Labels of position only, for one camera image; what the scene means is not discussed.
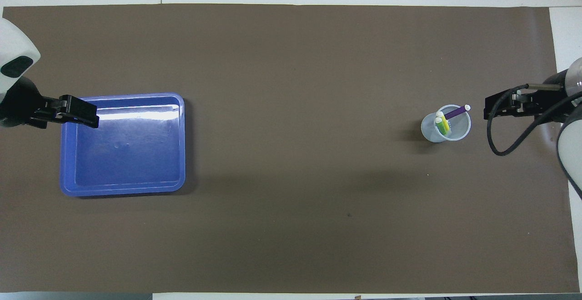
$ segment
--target yellow marker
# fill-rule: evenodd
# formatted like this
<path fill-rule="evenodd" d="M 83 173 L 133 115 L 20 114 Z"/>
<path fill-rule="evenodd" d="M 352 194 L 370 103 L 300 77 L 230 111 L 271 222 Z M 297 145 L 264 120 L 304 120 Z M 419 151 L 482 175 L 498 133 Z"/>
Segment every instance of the yellow marker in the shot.
<path fill-rule="evenodd" d="M 441 134 L 447 135 L 447 129 L 445 128 L 445 123 L 442 121 L 442 119 L 440 117 L 435 118 L 435 125 Z"/>
<path fill-rule="evenodd" d="M 445 130 L 447 131 L 447 134 L 449 134 L 451 131 L 451 126 L 449 125 L 449 121 L 445 118 L 445 114 L 443 114 L 442 111 L 437 111 L 436 116 L 442 120 L 443 124 L 445 124 Z"/>

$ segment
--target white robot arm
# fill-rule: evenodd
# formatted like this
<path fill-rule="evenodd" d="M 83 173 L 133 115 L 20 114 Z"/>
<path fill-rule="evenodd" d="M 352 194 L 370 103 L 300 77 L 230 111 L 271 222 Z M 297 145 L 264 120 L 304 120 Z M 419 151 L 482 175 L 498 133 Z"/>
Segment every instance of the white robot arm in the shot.
<path fill-rule="evenodd" d="M 537 90 L 522 94 L 522 89 Z M 563 123 L 557 137 L 557 157 L 562 170 L 582 198 L 582 58 L 562 72 L 547 78 L 543 84 L 524 84 L 501 91 L 485 99 L 483 118 L 487 120 L 487 141 L 496 155 L 508 155 L 540 124 Z M 534 116 L 535 120 L 504 151 L 499 151 L 491 138 L 495 116 Z"/>
<path fill-rule="evenodd" d="M 0 127 L 27 124 L 46 128 L 47 122 L 99 126 L 96 106 L 72 95 L 43 97 L 22 76 L 40 59 L 32 41 L 14 24 L 0 18 Z"/>

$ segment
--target marker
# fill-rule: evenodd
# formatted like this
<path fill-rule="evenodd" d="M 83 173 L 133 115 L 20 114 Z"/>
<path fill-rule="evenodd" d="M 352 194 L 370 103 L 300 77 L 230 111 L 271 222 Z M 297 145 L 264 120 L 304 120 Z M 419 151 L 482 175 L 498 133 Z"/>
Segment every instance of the marker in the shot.
<path fill-rule="evenodd" d="M 442 121 L 441 117 L 435 118 L 435 124 L 436 124 L 436 128 L 438 128 L 438 131 L 441 134 L 447 135 L 447 129 L 445 128 L 445 123 Z"/>
<path fill-rule="evenodd" d="M 471 110 L 470 105 L 465 105 L 464 107 L 459 107 L 451 112 L 447 112 L 447 114 L 445 114 L 445 119 L 449 120 L 449 119 L 453 118 L 454 116 L 458 116 L 458 115 L 463 114 L 464 112 L 467 112 L 469 110 Z"/>
<path fill-rule="evenodd" d="M 447 133 L 449 133 L 451 131 L 451 126 L 449 125 L 449 122 L 445 118 L 445 114 L 443 114 L 442 111 L 437 111 L 436 116 L 442 120 L 443 124 L 445 124 L 445 130 L 447 131 Z"/>

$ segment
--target plastic cup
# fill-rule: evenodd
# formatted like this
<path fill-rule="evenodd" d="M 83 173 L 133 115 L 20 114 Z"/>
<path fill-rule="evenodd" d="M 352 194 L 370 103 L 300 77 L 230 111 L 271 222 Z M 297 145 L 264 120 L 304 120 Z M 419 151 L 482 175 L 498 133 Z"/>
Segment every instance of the plastic cup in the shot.
<path fill-rule="evenodd" d="M 443 114 L 453 111 L 459 108 L 457 105 L 444 105 L 437 111 L 442 111 Z M 451 131 L 447 136 L 444 136 L 438 131 L 437 125 L 435 124 L 435 117 L 437 116 L 437 111 L 432 114 L 426 115 L 420 124 L 420 131 L 422 135 L 430 142 L 440 143 L 443 141 L 458 141 L 463 139 L 469 131 L 471 130 L 471 117 L 468 112 L 464 112 L 458 116 L 449 119 L 449 125 L 451 126 Z"/>

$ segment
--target plastic tray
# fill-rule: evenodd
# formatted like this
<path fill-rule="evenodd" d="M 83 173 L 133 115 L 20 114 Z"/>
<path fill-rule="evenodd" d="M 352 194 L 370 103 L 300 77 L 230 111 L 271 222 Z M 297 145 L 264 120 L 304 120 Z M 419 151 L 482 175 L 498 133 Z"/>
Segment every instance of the plastic tray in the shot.
<path fill-rule="evenodd" d="M 69 196 L 172 192 L 186 180 L 184 101 L 176 93 L 87 97 L 99 128 L 61 130 L 60 188 Z"/>

